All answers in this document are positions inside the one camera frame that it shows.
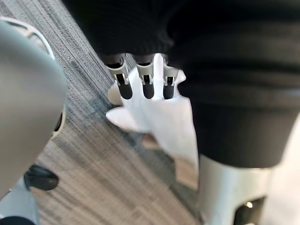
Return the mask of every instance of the floor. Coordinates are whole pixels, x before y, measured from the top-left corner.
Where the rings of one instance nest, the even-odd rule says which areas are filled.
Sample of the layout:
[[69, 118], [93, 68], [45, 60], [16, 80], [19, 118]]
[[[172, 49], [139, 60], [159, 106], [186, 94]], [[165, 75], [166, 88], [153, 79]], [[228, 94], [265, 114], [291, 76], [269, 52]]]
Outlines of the floor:
[[0, 15], [40, 30], [68, 82], [65, 127], [37, 160], [60, 177], [34, 191], [41, 225], [194, 225], [196, 193], [175, 182], [172, 160], [106, 120], [113, 81], [61, 2], [0, 0]]

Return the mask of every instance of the metal joint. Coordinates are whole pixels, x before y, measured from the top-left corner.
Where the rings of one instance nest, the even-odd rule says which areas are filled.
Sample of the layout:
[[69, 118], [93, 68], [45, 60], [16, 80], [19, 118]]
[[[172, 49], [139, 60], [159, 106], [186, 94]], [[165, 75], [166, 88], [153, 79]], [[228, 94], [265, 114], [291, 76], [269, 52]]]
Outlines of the metal joint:
[[142, 84], [145, 85], [145, 76], [149, 76], [149, 84], [153, 84], [153, 62], [147, 66], [136, 65], [137, 71], [139, 72], [139, 77]]
[[164, 64], [164, 86], [168, 86], [168, 80], [170, 77], [172, 78], [171, 86], [174, 86], [178, 76], [178, 72], [179, 72], [178, 69], [174, 67], [170, 67], [167, 64]]
[[115, 82], [120, 86], [121, 84], [128, 85], [129, 78], [128, 78], [128, 71], [126, 63], [123, 62], [122, 66], [119, 68], [110, 68], [107, 67], [109, 72], [111, 73]]

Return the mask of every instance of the black rubber foot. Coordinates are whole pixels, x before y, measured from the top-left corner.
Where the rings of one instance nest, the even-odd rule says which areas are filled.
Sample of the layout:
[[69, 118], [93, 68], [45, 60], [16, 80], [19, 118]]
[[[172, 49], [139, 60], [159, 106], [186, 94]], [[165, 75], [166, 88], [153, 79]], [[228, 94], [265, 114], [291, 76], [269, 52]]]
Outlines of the black rubber foot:
[[55, 189], [59, 183], [59, 177], [39, 165], [32, 165], [24, 174], [24, 181], [27, 186], [35, 187], [44, 191]]
[[3, 219], [0, 219], [0, 225], [35, 225], [35, 224], [23, 217], [5, 217]]
[[142, 86], [142, 91], [147, 99], [151, 99], [154, 96], [154, 85], [146, 83]]
[[174, 96], [174, 86], [164, 86], [163, 95], [165, 99], [171, 99]]
[[119, 87], [120, 94], [124, 99], [131, 99], [132, 89], [130, 84], [121, 84], [118, 87]]

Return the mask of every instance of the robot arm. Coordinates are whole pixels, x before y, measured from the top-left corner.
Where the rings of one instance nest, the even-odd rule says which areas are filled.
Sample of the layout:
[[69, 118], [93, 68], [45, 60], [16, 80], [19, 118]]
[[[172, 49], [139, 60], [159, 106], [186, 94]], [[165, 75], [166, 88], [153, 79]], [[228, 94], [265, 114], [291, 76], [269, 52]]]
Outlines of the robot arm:
[[0, 18], [0, 199], [23, 176], [65, 119], [66, 81], [43, 36]]

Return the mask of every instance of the carpet floor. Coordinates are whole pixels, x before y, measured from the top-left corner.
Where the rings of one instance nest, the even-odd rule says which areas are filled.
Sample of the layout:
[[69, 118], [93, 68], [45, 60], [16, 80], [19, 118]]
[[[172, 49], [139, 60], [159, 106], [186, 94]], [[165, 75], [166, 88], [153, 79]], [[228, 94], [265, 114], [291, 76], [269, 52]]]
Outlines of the carpet floor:
[[37, 160], [60, 177], [34, 190], [41, 225], [194, 225], [197, 195], [176, 183], [173, 161], [105, 118], [113, 80], [62, 3], [0, 0], [0, 15], [40, 30], [67, 78], [66, 124]]

